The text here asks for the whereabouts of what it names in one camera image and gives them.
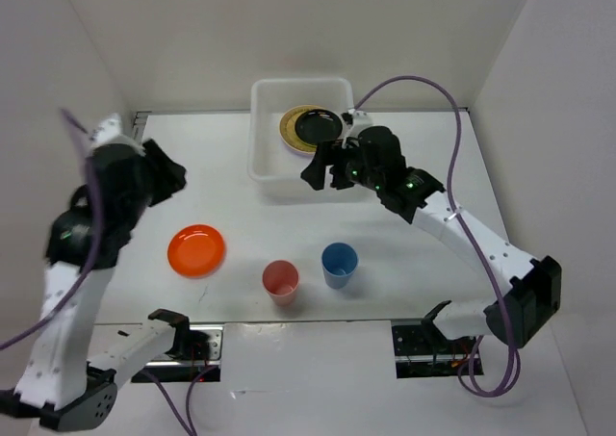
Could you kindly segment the black plate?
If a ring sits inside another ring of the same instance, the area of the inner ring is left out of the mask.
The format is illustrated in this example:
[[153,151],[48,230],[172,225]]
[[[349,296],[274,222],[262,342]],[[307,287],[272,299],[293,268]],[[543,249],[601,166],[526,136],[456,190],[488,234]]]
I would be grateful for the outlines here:
[[312,109],[297,118],[295,132],[302,141],[316,145],[339,138],[343,123],[336,114],[326,109]]

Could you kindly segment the beige plate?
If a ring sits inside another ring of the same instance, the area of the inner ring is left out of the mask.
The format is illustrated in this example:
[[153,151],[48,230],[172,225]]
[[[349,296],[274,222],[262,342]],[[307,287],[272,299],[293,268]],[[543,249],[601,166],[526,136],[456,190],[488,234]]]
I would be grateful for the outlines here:
[[333,133],[329,126],[332,118],[322,107],[300,105],[282,115],[279,135],[286,147],[301,155],[312,155],[317,144],[326,141]]

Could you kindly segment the orange plate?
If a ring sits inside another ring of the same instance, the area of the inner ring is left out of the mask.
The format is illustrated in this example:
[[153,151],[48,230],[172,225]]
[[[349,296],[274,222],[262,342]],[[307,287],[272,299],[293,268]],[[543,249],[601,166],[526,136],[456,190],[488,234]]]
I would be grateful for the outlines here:
[[172,237],[167,246],[167,261],[177,274],[201,278],[220,267],[225,253],[225,240],[216,228],[193,224]]

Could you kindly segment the blue cup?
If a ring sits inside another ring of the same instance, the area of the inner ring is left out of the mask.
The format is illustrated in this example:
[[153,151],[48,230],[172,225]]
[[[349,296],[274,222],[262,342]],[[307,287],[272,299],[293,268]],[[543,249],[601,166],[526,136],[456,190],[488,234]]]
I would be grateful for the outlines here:
[[329,244],[321,253],[325,283],[334,290],[340,290],[348,283],[358,264],[358,255],[348,244]]

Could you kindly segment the pink cup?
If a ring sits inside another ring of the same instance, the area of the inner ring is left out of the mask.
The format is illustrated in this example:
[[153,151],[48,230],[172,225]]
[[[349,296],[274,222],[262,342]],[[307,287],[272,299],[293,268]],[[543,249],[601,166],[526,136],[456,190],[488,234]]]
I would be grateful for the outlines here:
[[285,260],[269,263],[262,273],[262,285],[276,306],[291,305],[296,298],[299,273],[296,267]]

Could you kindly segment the purple plate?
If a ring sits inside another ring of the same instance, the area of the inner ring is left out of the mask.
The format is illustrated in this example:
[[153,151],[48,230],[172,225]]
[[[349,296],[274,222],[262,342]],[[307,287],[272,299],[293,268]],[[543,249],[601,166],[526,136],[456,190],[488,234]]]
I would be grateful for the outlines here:
[[312,157],[314,157],[314,154],[315,154],[315,150],[313,150],[313,151],[304,151],[304,150],[301,150],[301,149],[298,150],[298,149],[295,149],[292,146],[287,146],[286,148],[292,154],[294,154],[296,156],[299,156],[301,158],[312,158]]

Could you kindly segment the round bamboo mat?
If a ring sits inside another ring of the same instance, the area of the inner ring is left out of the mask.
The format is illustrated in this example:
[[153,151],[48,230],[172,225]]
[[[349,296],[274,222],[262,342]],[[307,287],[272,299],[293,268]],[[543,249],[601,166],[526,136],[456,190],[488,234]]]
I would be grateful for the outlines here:
[[295,124],[301,115],[319,108],[320,106],[315,105],[300,105],[291,108],[282,115],[279,122],[279,134],[286,146],[292,146],[298,150],[316,151],[316,147],[313,144],[309,144],[299,138],[295,130]]

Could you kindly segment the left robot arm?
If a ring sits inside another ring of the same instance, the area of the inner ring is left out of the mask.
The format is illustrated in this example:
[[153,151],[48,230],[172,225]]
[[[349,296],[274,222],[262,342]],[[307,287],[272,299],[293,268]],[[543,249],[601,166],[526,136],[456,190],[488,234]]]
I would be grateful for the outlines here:
[[121,249],[143,212],[180,192],[186,170],[153,140],[94,147],[86,182],[52,223],[44,259],[38,334],[18,383],[1,393],[1,412],[59,433],[97,428],[119,389],[160,355],[204,353],[208,337],[187,316],[157,309],[134,332],[88,356],[95,320]]

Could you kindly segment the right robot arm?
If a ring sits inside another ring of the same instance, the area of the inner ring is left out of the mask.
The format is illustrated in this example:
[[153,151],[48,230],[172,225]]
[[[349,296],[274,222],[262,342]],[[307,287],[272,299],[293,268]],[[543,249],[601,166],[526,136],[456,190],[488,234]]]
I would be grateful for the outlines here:
[[461,337],[485,335],[522,348],[559,309],[561,266],[550,256],[537,259],[515,247],[450,202],[439,180],[406,164],[389,128],[367,128],[349,145],[341,140],[320,143],[300,177],[315,191],[326,185],[374,191],[387,210],[487,276],[496,291],[493,298],[446,300],[423,317],[422,340],[429,350],[442,352]]

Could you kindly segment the white plastic bin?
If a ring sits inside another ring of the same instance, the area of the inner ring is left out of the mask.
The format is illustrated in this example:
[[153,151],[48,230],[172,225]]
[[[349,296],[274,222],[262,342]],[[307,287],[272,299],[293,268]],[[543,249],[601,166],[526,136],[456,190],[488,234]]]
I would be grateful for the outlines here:
[[300,179],[312,158],[301,158],[287,150],[279,135],[279,122],[288,110],[315,105],[335,114],[353,103],[350,82],[342,77],[270,78],[251,89],[248,174],[261,193],[275,201],[324,203],[356,201],[358,191],[337,192],[330,187],[314,191]]

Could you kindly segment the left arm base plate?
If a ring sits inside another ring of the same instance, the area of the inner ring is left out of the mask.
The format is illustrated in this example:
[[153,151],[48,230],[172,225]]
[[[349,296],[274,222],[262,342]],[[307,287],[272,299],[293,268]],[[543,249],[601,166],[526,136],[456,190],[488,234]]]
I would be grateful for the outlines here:
[[159,355],[148,362],[141,372],[131,378],[132,383],[145,383],[149,372],[161,383],[189,384],[195,378],[199,382],[219,382],[222,357],[223,325],[195,323],[191,325],[196,342],[177,357]]

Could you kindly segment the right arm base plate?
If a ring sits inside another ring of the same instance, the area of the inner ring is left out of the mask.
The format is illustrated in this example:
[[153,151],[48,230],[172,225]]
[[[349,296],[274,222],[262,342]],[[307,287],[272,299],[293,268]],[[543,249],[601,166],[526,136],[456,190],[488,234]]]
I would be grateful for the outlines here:
[[391,331],[398,379],[457,376],[476,344],[476,337],[430,339],[417,322],[393,324]]

